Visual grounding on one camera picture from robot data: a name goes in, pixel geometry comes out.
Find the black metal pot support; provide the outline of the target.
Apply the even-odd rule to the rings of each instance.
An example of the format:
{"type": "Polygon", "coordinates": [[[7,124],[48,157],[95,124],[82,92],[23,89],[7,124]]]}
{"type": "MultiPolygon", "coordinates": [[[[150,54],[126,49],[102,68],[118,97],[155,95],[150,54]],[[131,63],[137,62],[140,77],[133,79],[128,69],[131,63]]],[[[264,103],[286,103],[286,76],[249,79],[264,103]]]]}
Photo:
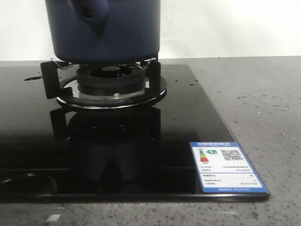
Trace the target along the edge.
{"type": "Polygon", "coordinates": [[[58,70],[67,70],[73,66],[72,64],[55,61],[54,59],[49,62],[43,62],[40,67],[46,97],[47,99],[56,98],[58,103],[72,108],[92,110],[120,109],[147,104],[153,105],[162,100],[167,93],[167,84],[166,80],[161,76],[161,64],[155,58],[144,61],[142,64],[134,62],[105,66],[129,66],[131,64],[145,71],[145,87],[128,94],[115,93],[112,96],[102,96],[89,95],[79,91],[76,72],[70,78],[62,81],[59,79],[58,70]]]}

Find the dark blue cooking pot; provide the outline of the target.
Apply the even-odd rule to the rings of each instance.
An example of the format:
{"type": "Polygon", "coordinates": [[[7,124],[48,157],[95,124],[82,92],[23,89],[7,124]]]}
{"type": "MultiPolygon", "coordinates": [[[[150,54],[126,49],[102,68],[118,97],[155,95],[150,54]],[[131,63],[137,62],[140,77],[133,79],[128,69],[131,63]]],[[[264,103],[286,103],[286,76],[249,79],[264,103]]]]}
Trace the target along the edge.
{"type": "Polygon", "coordinates": [[[160,49],[159,0],[47,0],[55,55],[78,64],[131,63],[160,49]]]}

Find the black round gas burner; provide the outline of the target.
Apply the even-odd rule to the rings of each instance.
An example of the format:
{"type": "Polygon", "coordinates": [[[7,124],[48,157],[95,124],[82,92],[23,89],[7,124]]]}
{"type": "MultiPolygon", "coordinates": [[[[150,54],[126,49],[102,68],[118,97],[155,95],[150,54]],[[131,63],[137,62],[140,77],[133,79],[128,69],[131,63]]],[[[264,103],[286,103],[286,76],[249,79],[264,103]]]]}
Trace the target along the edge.
{"type": "Polygon", "coordinates": [[[128,94],[145,87],[145,71],[131,64],[84,66],[76,71],[79,91],[89,95],[128,94]]]}

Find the blue white energy label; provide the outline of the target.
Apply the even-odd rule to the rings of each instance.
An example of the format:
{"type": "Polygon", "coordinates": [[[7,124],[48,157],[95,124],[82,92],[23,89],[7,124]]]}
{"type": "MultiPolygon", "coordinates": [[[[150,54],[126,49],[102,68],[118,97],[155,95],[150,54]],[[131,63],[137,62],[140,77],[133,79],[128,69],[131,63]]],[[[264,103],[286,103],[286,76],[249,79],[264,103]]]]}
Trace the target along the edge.
{"type": "Polygon", "coordinates": [[[204,193],[268,193],[237,142],[191,142],[190,147],[204,193]]]}

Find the black glass gas stove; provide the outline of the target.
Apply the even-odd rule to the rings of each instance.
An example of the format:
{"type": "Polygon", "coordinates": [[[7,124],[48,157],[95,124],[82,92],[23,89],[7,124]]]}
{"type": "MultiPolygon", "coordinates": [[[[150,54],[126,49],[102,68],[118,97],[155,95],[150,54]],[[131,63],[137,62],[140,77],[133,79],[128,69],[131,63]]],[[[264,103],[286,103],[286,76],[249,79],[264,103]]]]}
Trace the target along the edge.
{"type": "Polygon", "coordinates": [[[37,66],[0,69],[1,202],[256,202],[259,189],[210,191],[198,174],[210,149],[219,164],[247,161],[186,65],[163,65],[167,96],[155,106],[73,111],[46,99],[37,66]]]}

